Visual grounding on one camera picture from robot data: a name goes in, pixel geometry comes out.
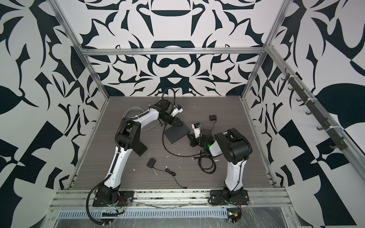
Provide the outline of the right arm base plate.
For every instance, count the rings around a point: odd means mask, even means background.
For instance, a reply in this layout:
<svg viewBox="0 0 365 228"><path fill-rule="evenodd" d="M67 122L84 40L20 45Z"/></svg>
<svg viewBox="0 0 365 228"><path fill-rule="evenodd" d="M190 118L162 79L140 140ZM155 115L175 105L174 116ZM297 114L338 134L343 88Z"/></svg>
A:
<svg viewBox="0 0 365 228"><path fill-rule="evenodd" d="M211 205L228 205L229 203L235 205L248 205L250 201L247 190L240 188L234 192L223 190L210 190L208 202Z"/></svg>

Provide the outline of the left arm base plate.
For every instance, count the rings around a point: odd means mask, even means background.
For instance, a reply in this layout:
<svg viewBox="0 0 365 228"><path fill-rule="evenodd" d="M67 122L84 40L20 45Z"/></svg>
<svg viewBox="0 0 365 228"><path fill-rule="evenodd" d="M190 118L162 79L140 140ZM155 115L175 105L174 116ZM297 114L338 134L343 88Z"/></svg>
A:
<svg viewBox="0 0 365 228"><path fill-rule="evenodd" d="M94 201L92 203L93 207L107 207L107 206L117 206L123 207L134 200L134 191L114 191L112 193L104 193L100 190L96 192Z"/></svg>

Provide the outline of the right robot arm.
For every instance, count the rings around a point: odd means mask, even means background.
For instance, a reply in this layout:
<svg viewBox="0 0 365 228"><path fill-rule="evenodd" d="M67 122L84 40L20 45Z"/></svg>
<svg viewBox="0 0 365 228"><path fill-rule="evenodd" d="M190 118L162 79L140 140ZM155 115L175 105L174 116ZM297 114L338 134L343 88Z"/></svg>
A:
<svg viewBox="0 0 365 228"><path fill-rule="evenodd" d="M188 134L191 146L201 148L199 161L203 158L214 159L224 156L227 161L227 175L222 190L211 190L208 202L211 205L247 205L248 192L243 188L243 173L245 164L252 154L249 141L231 128L225 132L212 135L209 130L194 129L193 134Z"/></svg>

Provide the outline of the black network switch box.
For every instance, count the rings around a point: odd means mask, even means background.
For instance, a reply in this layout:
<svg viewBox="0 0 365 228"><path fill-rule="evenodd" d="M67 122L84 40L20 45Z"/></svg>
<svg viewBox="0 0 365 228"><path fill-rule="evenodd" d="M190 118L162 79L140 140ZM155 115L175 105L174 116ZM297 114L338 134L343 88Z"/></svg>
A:
<svg viewBox="0 0 365 228"><path fill-rule="evenodd" d="M180 126L171 126L167 130L164 130L164 135L167 137L168 141L173 144L185 137L190 132L191 129L182 122Z"/></svg>

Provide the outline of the black wall power adapter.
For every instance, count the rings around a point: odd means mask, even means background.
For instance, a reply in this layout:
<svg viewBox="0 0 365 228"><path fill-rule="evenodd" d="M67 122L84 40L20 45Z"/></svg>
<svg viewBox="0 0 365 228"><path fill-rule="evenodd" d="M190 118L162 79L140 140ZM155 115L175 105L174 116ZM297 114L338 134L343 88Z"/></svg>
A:
<svg viewBox="0 0 365 228"><path fill-rule="evenodd" d="M212 130L214 129L214 125L217 122L217 116L216 115L210 115L209 120L213 122Z"/></svg>

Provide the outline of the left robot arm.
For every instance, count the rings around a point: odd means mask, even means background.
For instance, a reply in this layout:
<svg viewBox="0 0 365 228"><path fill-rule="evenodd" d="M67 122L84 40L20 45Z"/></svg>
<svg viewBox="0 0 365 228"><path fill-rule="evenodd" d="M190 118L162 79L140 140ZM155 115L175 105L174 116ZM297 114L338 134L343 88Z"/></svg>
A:
<svg viewBox="0 0 365 228"><path fill-rule="evenodd" d="M170 126L181 126L181 120L176 116L183 109L176 103L176 91L171 87L167 88L158 102L150 105L141 114L134 117L124 117L114 137L115 154L109 167L107 176L95 187L93 187L86 198L86 213L88 218L97 225L105 226L105 221L96 220L90 213L89 200L94 193L97 200L101 200L107 206L115 207L120 197L118 191L121 184L121 177L126 162L132 152L142 155L147 147L140 141L141 130L155 120L163 121Z"/></svg>

